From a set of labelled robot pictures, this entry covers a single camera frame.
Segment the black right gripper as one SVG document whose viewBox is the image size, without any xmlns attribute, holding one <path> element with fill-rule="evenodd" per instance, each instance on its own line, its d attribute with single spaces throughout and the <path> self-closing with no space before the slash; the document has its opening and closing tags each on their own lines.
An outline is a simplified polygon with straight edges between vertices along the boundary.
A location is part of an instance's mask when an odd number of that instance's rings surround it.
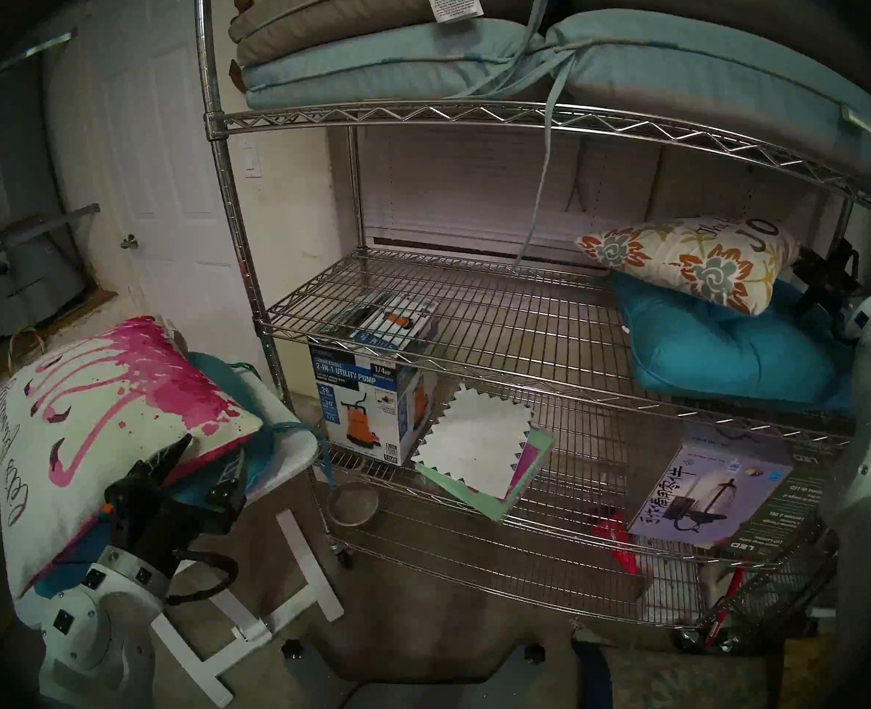
<svg viewBox="0 0 871 709">
<path fill-rule="evenodd" d="M 843 324 L 849 314 L 849 302 L 860 289 L 856 278 L 859 260 L 859 253 L 851 244 L 833 244 L 826 258 L 801 247 L 793 262 L 793 274 L 806 289 L 793 305 L 793 317 L 802 319 L 810 309 L 819 306 L 834 322 Z"/>
</svg>

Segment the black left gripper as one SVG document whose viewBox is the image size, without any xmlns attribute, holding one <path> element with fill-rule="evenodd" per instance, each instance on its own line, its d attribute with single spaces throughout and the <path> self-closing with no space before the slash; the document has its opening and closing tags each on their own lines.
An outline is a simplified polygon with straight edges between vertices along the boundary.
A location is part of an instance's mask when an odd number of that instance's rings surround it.
<svg viewBox="0 0 871 709">
<path fill-rule="evenodd" d="M 204 534 L 227 535 L 246 502 L 248 458 L 245 447 L 228 453 L 213 487 L 200 505 L 183 503 L 158 490 L 178 466 L 192 444 L 185 434 L 139 460 L 125 478 L 125 488 L 104 493 L 109 513 L 108 547 L 130 554 L 172 577 L 181 562 L 201 562 L 226 577 L 237 577 L 239 565 L 216 552 L 194 551 L 193 542 Z"/>
</svg>

